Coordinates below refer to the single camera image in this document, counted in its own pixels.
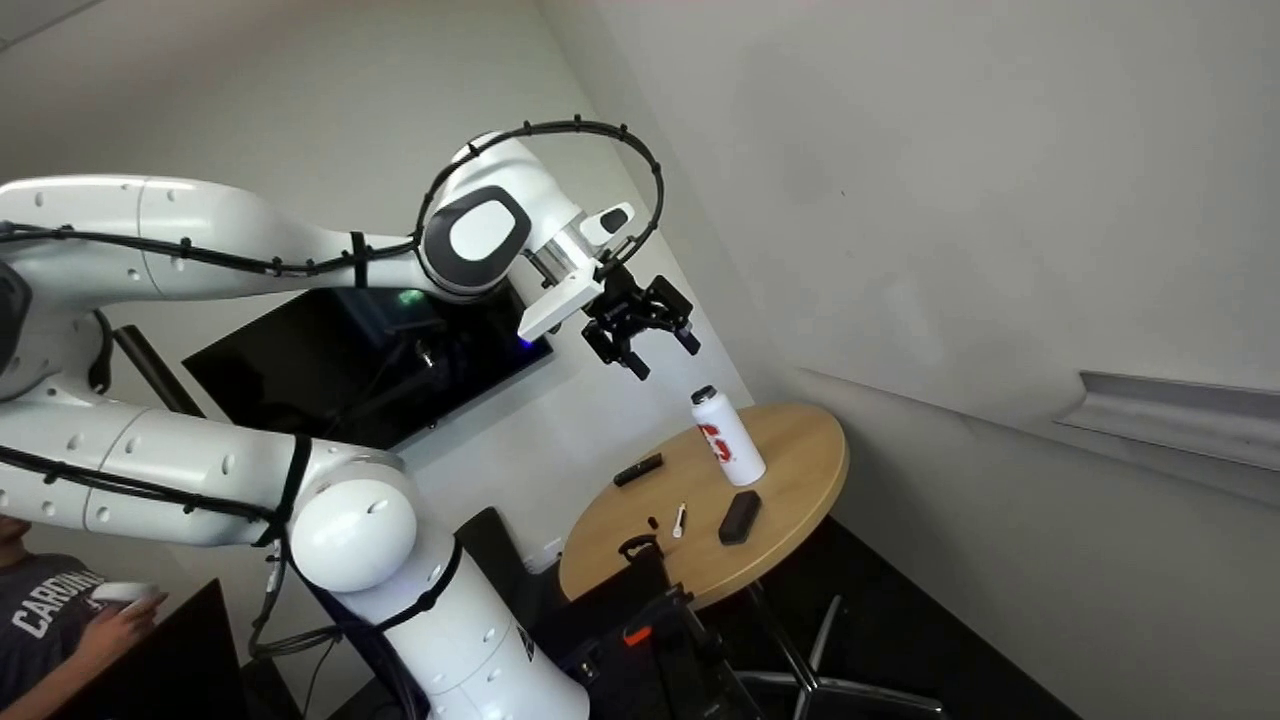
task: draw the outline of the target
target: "wooden tabletop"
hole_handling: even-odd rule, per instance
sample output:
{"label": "wooden tabletop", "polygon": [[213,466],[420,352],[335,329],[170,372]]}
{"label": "wooden tabletop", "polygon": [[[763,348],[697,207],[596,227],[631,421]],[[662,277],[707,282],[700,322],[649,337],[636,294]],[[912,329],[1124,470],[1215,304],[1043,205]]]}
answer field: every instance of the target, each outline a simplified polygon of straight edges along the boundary
{"label": "wooden tabletop", "polygon": [[[757,483],[763,509],[745,544],[720,544],[714,533],[736,488],[704,435],[684,427],[654,449],[662,470],[624,488],[606,483],[581,514],[558,555],[565,598],[575,601],[616,576],[624,568],[616,549],[642,537],[649,516],[659,524],[654,540],[668,576],[691,594],[691,608],[707,608],[788,559],[838,499],[847,440],[833,414],[808,405],[745,407],[745,424],[768,470]],[[670,540],[680,504],[687,509],[687,524],[684,540]]]}

